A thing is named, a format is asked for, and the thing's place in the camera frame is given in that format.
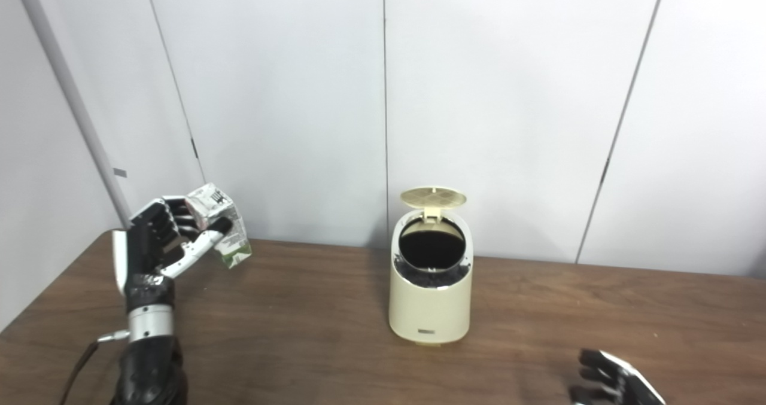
trash can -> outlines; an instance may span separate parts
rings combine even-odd
[[[473,241],[465,221],[446,210],[466,197],[418,187],[402,193],[402,200],[415,211],[399,219],[391,240],[391,329],[423,344],[462,339],[470,326]]]

trash can lid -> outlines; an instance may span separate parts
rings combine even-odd
[[[416,187],[402,193],[402,201],[417,209],[452,209],[466,202],[466,196],[458,190],[445,187]]]

black cable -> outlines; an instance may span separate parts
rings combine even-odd
[[[63,386],[63,394],[61,394],[61,400],[58,402],[58,405],[63,405],[63,403],[66,402],[66,397],[69,396],[69,390],[72,388],[72,384],[74,384],[74,380],[77,378],[77,373],[80,373],[80,370],[82,370],[85,363],[88,362],[88,359],[90,359],[90,356],[92,356],[96,350],[98,350],[98,342],[91,342],[90,345],[88,345],[88,348],[85,349],[85,353],[83,353],[82,357],[77,361],[77,364],[74,365],[72,373],[69,374],[69,379],[66,380],[65,386]]]

open lid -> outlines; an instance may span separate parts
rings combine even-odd
[[[441,209],[452,209],[466,202],[458,190],[445,187],[417,187],[402,193],[402,201],[410,207],[423,209],[427,223],[441,221]]]

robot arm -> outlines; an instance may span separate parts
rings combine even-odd
[[[592,405],[607,400],[616,405],[665,405],[665,400],[641,373],[626,361],[597,350],[580,351],[580,375],[602,383],[601,388],[573,386],[569,389],[572,405]]]
[[[165,197],[132,217],[131,228],[113,233],[115,278],[129,324],[113,405],[186,403],[183,355],[173,330],[174,279],[231,229],[232,222],[220,218],[199,230],[183,197]],[[181,236],[189,241],[178,244]]]

